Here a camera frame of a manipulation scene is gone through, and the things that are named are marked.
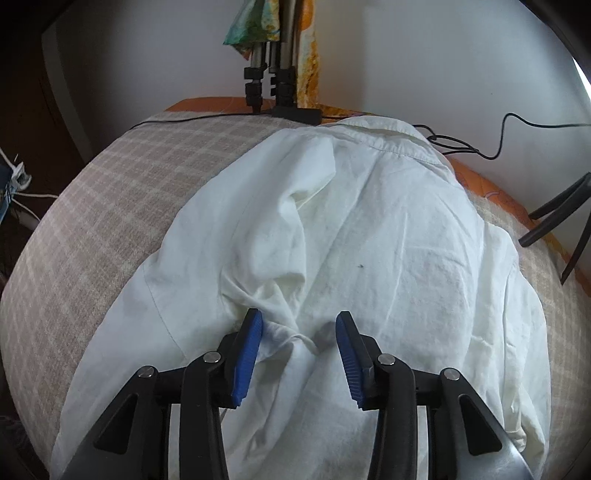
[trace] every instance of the orange bed sheet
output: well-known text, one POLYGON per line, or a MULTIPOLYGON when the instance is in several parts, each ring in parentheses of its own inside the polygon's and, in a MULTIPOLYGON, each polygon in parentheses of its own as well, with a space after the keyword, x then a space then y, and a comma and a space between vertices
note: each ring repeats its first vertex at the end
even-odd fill
MULTIPOLYGON (((273 107, 273 100, 263 100, 262 109, 269 109, 273 107)), ((335 107, 322 105, 322 110, 328 116, 351 116, 351 115, 366 115, 365 113, 353 112, 343 110, 335 107)), ((222 113, 248 113, 251 108, 246 105, 246 101, 241 97, 201 97, 189 98, 175 103, 167 109, 168 112, 222 112, 222 113)), ((334 122, 335 120, 325 120, 325 123, 334 122)), ((530 219, 527 210, 515 201, 510 195, 507 195, 497 185, 485 179, 475 171, 469 169, 464 164, 449 158, 455 172, 457 181, 472 193, 488 199, 492 203, 496 203, 504 211, 510 213, 517 218, 528 229, 535 227, 536 223, 530 219)), ((550 248, 557 251, 565 262, 569 261, 570 254, 562 247, 556 237, 549 233, 544 237, 544 240, 550 248)), ((591 283, 587 277, 578 269, 574 271, 575 278, 583 287, 585 293, 591 297, 591 283)))

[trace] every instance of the mattress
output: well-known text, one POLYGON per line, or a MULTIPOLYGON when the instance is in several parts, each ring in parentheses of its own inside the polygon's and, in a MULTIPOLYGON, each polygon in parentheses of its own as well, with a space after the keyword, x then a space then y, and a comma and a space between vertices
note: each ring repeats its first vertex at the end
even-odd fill
MULTIPOLYGON (((185 102, 154 119, 195 116, 178 111, 183 109, 241 108, 226 103, 185 102)), ((99 154, 43 217, 2 295, 0 349, 15 405, 45 465, 86 345, 121 288, 158 249, 176 213, 254 145, 297 126, 266 116, 143 125, 99 154)), ((522 214, 507 211, 518 204, 461 164, 454 167, 480 215, 511 235, 522 272, 542 301, 553 415, 544 476, 562 478, 591 438, 591 300, 574 276, 560 287, 560 251, 544 242, 518 245, 527 228, 518 220, 522 214)))

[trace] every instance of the metal screw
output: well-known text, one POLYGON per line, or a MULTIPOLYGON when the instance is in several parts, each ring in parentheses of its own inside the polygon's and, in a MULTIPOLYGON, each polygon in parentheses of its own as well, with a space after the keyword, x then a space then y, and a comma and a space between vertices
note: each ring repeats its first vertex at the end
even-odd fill
POLYGON ((150 378, 154 375, 154 367, 146 365, 138 370, 138 377, 140 378, 150 378))
POLYGON ((203 361, 207 364, 216 364, 221 359, 222 359, 222 356, 215 351, 207 352, 205 355, 203 355, 203 361))
POLYGON ((445 375, 445 378, 448 380, 460 380, 460 372, 455 368, 446 368, 443 371, 443 375, 445 375))
POLYGON ((396 357, 390 355, 389 353, 382 353, 382 355, 378 357, 378 362, 380 362, 382 365, 393 365, 395 361, 396 357))

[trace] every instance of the white wall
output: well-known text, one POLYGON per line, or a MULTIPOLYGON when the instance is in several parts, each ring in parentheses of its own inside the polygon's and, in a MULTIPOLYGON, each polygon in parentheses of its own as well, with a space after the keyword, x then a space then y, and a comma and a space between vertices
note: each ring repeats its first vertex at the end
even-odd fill
MULTIPOLYGON (((487 153, 509 111, 591 122, 570 55, 518 0, 316 1, 324 103, 428 124, 487 153)), ((56 35, 95 153, 183 98, 243 95, 246 64, 222 45, 241 3, 74 3, 56 35)), ((498 161, 459 158, 533 210, 591 170, 591 129, 542 131, 510 119, 498 161)), ((590 207, 555 230, 565 247, 574 248, 590 207)), ((581 263, 591 274, 591 247, 581 263)))

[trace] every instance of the triangular cutout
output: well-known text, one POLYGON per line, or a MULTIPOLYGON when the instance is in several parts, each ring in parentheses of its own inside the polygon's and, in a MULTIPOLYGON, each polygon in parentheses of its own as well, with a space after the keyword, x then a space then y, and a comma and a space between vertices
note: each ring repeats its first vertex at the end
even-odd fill
POLYGON ((471 455, 499 452, 503 445, 468 395, 460 397, 468 451, 471 455))
POLYGON ((127 452, 137 403, 137 395, 127 397, 117 410, 117 413, 109 420, 97 441, 95 441, 95 448, 120 455, 127 452))

